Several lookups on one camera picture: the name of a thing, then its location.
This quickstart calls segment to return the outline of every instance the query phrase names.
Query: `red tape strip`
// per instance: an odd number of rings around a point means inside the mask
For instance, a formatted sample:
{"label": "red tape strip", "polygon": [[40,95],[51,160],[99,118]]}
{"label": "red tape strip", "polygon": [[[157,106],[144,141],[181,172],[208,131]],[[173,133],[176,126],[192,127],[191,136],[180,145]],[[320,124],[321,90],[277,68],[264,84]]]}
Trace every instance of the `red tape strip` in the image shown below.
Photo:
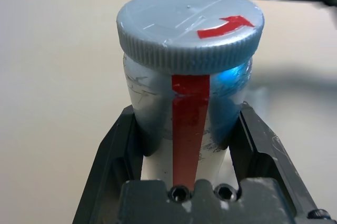
{"label": "red tape strip", "polygon": [[210,97],[209,75],[173,75],[173,185],[193,190]]}

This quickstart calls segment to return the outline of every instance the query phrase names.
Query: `bottle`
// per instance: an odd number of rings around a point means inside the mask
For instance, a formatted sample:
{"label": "bottle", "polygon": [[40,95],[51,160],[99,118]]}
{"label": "bottle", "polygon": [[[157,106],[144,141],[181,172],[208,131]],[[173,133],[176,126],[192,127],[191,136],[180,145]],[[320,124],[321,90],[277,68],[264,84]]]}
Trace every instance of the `bottle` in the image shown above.
{"label": "bottle", "polygon": [[249,0],[132,0],[117,16],[149,179],[214,182],[264,17]]}

